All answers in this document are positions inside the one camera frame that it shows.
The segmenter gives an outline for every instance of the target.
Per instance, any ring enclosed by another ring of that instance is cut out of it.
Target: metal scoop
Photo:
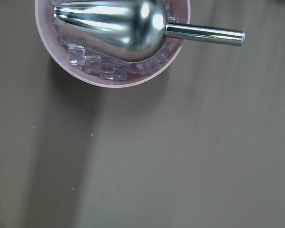
[[[166,37],[234,46],[245,39],[240,30],[168,23],[160,0],[63,3],[55,7],[55,17],[71,41],[127,62],[152,57]]]

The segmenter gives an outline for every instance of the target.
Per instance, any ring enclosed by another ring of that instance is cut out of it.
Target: stainless steel scoop
[[[241,46],[245,39],[240,30],[168,23],[160,0],[63,3],[55,7],[55,17],[72,41],[127,62],[152,57],[166,37],[234,46]]]

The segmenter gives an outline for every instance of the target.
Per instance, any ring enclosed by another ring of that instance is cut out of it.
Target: pink rim
[[[91,76],[91,75],[87,75],[86,73],[84,73],[83,71],[80,71],[74,67],[71,67],[67,62],[63,62],[61,58],[61,56],[59,56],[57,54],[57,52],[54,52],[53,49],[50,47],[51,44],[53,45],[53,43],[55,42],[54,39],[50,39],[47,36],[47,33],[44,31],[44,29],[42,28],[42,26],[44,26],[45,23],[45,17],[40,17],[39,14],[39,4],[40,3],[44,3],[46,2],[46,0],[36,0],[35,1],[35,17],[36,17],[36,23],[37,23],[37,28],[38,28],[38,32],[40,34],[41,40],[44,44],[44,46],[46,47],[47,51],[49,52],[49,54],[52,56],[52,58],[65,70],[67,71],[69,74],[71,74],[72,76],[87,82],[89,84],[95,85],[95,86],[100,86],[100,87],[107,87],[107,88],[126,88],[126,87],[131,87],[131,86],[136,86],[139,84],[142,84],[144,82],[147,82],[149,80],[151,80],[152,78],[156,77],[157,75],[159,75],[160,73],[162,73],[176,58],[176,56],[179,54],[179,52],[181,51],[181,48],[183,47],[184,41],[180,41],[180,44],[178,44],[178,48],[174,51],[173,56],[170,58],[169,61],[165,62],[165,64],[162,66],[162,68],[157,71],[156,73],[147,76],[147,77],[139,77],[137,80],[133,81],[122,81],[122,82],[116,82],[116,81],[108,81],[108,80],[102,80],[99,77],[96,76]],[[190,0],[185,0],[186,6],[183,5],[183,7],[187,8],[188,12],[187,12],[187,24],[190,23]]]

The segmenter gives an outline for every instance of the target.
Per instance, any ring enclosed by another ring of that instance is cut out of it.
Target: round plastic bowl
[[[180,18],[180,23],[188,24],[190,22],[190,0],[170,0],[171,11],[173,16]],[[58,42],[58,33],[52,25],[52,10],[51,0],[36,0],[35,1],[35,16],[37,28],[46,47],[52,58],[68,73],[74,77],[90,83],[95,86],[109,87],[109,88],[123,88],[139,85],[159,75],[164,71],[176,58],[181,50],[184,40],[172,39],[169,48],[171,50],[170,58],[161,64],[161,68],[149,76],[132,76],[126,81],[110,81],[100,79],[98,76],[89,75],[85,72],[69,65],[67,59],[67,48],[60,45]]]

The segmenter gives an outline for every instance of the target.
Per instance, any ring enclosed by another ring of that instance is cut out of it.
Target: metal handle
[[[169,23],[166,36],[208,43],[242,46],[245,32],[235,29]]]

